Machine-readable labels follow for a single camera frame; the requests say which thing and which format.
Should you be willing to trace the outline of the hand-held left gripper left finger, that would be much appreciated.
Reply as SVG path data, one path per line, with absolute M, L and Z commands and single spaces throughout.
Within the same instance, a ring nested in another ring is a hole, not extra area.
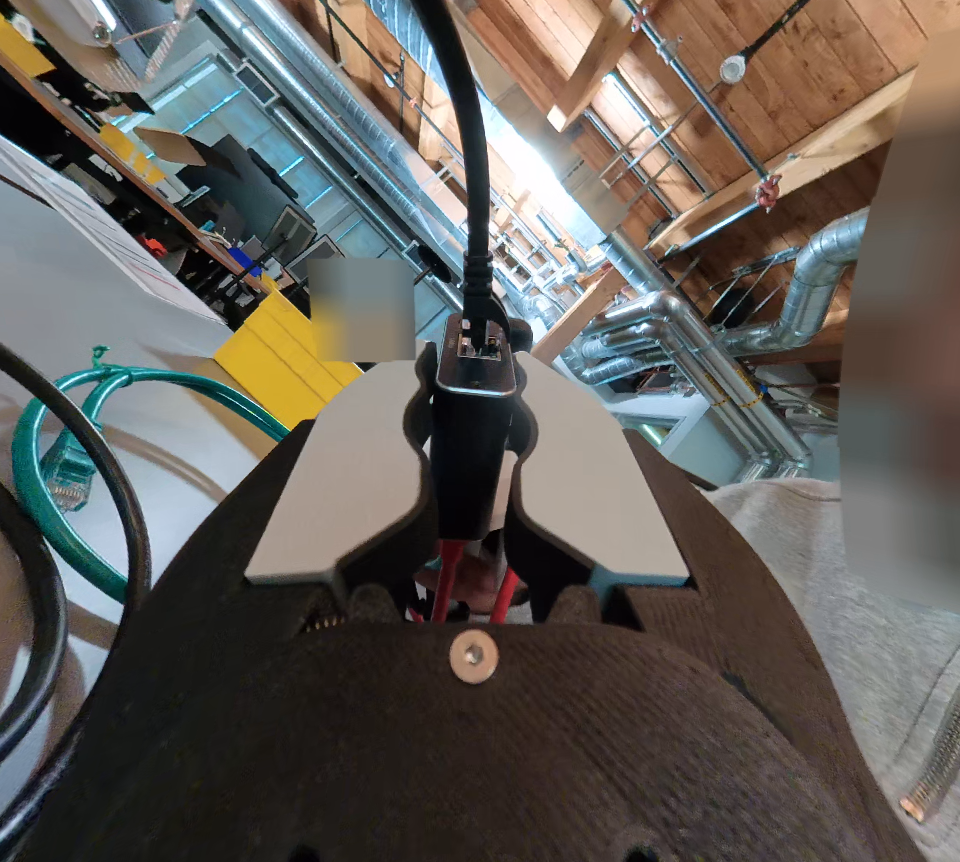
M 345 603 L 359 587 L 412 581 L 438 541 L 425 444 L 437 346 L 382 362 L 318 413 L 249 558 L 256 586 L 321 583 Z

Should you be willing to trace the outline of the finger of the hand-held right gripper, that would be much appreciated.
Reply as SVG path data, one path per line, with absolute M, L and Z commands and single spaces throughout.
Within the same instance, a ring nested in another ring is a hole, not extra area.
M 518 457 L 515 453 L 504 453 L 494 495 L 493 509 L 490 515 L 490 529 L 501 530 L 505 526 L 513 478 Z

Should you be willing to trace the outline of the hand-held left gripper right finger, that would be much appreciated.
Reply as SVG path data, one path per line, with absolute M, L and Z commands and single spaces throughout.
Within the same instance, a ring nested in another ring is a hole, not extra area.
M 532 354 L 515 365 L 504 546 L 531 610 L 550 611 L 570 586 L 601 607 L 618 588 L 684 586 L 689 566 L 625 430 Z

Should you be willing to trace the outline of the black network splitter box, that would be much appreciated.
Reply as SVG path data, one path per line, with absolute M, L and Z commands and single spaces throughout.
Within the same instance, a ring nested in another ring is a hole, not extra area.
M 465 544 L 490 531 L 518 391 L 503 328 L 488 322 L 482 346 L 472 342 L 462 315 L 450 315 L 433 376 L 429 449 L 438 537 Z

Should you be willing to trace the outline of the yellow storage bin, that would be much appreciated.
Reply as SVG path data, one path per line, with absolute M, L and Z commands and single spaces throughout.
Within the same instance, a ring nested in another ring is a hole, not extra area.
M 289 429 L 314 420 L 363 374 L 353 363 L 319 361 L 309 318 L 278 291 L 258 304 L 213 360 Z

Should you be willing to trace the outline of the person's right hand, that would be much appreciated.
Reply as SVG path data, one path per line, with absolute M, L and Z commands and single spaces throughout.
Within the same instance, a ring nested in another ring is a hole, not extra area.
M 464 555 L 457 566 L 453 598 L 476 615 L 488 615 L 496 604 L 501 579 L 498 559 Z

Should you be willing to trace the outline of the silver ventilation pipes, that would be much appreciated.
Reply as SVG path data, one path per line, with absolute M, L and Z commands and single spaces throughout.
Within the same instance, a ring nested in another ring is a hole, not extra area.
M 372 188 L 376 208 L 390 220 L 404 222 L 415 235 L 442 250 L 452 260 L 456 279 L 463 276 L 467 238 L 465 210 L 456 202 L 441 208 L 430 188 L 418 185 L 412 165 L 417 155 L 400 152 L 405 140 L 386 125 L 380 113 L 366 106 L 346 77 L 291 16 L 279 0 L 198 0 L 228 38 L 242 47 L 254 69 L 280 91 L 280 103 L 272 104 L 275 119 L 289 129 L 310 153 L 334 175 L 333 160 L 339 157 L 347 169 L 343 187 L 350 184 L 366 191 L 353 173 Z M 611 236 L 601 244 L 613 262 L 629 269 L 628 282 L 636 289 L 648 288 L 639 297 L 637 319 L 627 328 L 629 341 L 651 341 L 636 357 L 616 355 L 615 368 L 629 374 L 675 362 L 701 393 L 711 400 L 726 398 L 714 408 L 733 435 L 747 449 L 750 464 L 740 479 L 809 476 L 811 454 L 786 421 L 764 401 L 753 408 L 739 400 L 759 394 L 749 378 L 734 381 L 739 365 L 690 307 L 668 287 L 654 291 L 631 266 L 640 256 L 627 251 L 626 242 Z

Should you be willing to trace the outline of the computer monitor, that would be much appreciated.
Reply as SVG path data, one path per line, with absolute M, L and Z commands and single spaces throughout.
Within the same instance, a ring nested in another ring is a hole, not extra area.
M 268 232 L 264 246 L 280 265 L 291 265 L 318 237 L 313 222 L 292 205 L 285 206 Z
M 294 281 L 299 284 L 306 284 L 309 280 L 310 266 L 313 263 L 330 258 L 346 257 L 336 242 L 325 234 L 313 240 L 289 263 L 284 264 L 283 268 Z

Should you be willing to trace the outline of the white paper sheet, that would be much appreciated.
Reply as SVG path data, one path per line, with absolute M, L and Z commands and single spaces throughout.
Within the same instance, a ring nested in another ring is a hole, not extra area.
M 56 211 L 147 294 L 215 324 L 222 317 L 169 273 L 78 184 L 1 138 L 2 179 Z

